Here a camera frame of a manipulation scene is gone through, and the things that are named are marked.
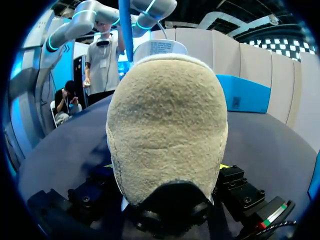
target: black shirt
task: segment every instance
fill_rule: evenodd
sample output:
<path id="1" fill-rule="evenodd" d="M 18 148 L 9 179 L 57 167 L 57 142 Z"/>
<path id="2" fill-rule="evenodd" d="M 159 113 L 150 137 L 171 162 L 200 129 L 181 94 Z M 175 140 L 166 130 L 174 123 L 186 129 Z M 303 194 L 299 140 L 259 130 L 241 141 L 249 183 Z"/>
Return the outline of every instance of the black shirt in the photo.
<path id="1" fill-rule="evenodd" d="M 58 113 L 57 112 L 57 107 L 61 103 L 62 98 L 63 98 L 62 97 L 62 89 L 56 91 L 56 93 L 54 95 L 54 103 L 55 103 L 55 107 L 54 107 L 54 111 L 53 111 L 54 115 L 56 115 Z M 72 101 L 73 98 L 74 98 L 74 96 L 68 96 L 67 99 L 66 99 L 67 103 L 69 104 Z M 64 101 L 63 106 L 61 108 L 61 112 L 64 112 L 64 113 L 67 114 L 68 113 L 68 108 L 69 108 L 69 106 L 67 106 L 66 102 Z"/>

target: ceiling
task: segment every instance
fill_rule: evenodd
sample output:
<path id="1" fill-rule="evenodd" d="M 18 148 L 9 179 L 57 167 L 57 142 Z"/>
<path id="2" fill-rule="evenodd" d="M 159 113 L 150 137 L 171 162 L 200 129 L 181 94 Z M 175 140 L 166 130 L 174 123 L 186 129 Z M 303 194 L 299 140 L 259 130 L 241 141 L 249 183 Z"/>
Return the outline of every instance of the ceiling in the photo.
<path id="1" fill-rule="evenodd" d="M 167 28 L 199 28 L 206 14 L 218 12 L 218 17 L 207 27 L 208 30 L 217 30 L 224 34 L 230 34 L 232 31 L 262 19 L 263 17 L 274 15 L 278 19 L 278 25 L 272 25 L 270 22 L 261 22 L 253 25 L 246 31 L 239 31 L 232 37 L 238 42 L 248 42 L 257 38 L 268 37 L 293 37 L 303 39 L 304 34 L 298 20 L 287 11 L 287 9 L 278 0 L 176 0 L 177 7 L 174 12 L 161 21 L 161 24 Z M 59 0 L 52 9 L 55 15 L 63 16 L 65 9 L 74 10 L 83 0 Z M 118 0 L 99 0 L 100 3 L 118 9 Z M 66 14 L 65 17 L 72 17 L 73 12 Z M 234 24 L 225 17 L 237 18 L 241 24 Z M 77 39 L 78 42 L 90 43 L 90 39 Z"/>

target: table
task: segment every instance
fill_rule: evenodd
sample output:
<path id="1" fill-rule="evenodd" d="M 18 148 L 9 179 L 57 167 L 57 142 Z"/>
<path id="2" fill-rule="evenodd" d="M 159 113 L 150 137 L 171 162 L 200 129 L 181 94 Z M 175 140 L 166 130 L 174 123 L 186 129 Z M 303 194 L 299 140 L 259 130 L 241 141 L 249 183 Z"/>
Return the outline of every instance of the table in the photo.
<path id="1" fill-rule="evenodd" d="M 26 201 L 33 194 L 55 189 L 67 198 L 67 190 L 85 182 L 90 170 L 111 163 L 106 120 L 112 95 L 86 108 L 43 139 L 22 163 L 18 189 Z M 288 220 L 297 220 L 309 204 L 307 194 L 317 153 L 292 129 L 268 114 L 228 113 L 229 134 L 222 163 L 238 165 L 245 177 L 266 192 L 293 200 Z M 231 232 L 242 227 L 230 215 Z"/>

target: black display stand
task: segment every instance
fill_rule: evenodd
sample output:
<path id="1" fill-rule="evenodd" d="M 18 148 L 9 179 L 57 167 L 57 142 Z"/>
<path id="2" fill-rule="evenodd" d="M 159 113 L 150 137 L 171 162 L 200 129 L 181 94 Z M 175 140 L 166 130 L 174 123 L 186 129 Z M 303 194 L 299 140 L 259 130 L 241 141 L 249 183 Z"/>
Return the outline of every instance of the black display stand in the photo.
<path id="1" fill-rule="evenodd" d="M 83 88 L 83 81 L 85 80 L 85 66 L 86 55 L 81 55 L 73 60 L 75 94 L 78 97 L 78 101 L 81 104 L 82 109 L 85 109 L 88 106 L 86 90 Z"/>

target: label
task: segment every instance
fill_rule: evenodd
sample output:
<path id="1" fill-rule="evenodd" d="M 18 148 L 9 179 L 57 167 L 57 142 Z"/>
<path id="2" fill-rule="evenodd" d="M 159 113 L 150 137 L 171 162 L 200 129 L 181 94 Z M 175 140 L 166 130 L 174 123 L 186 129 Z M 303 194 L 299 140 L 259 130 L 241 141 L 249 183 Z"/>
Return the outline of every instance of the label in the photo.
<path id="1" fill-rule="evenodd" d="M 102 59 L 100 61 L 100 68 L 106 68 L 107 67 L 107 59 Z"/>
<path id="2" fill-rule="evenodd" d="M 172 53 L 173 44 L 171 42 L 152 41 L 150 43 L 150 55 Z"/>

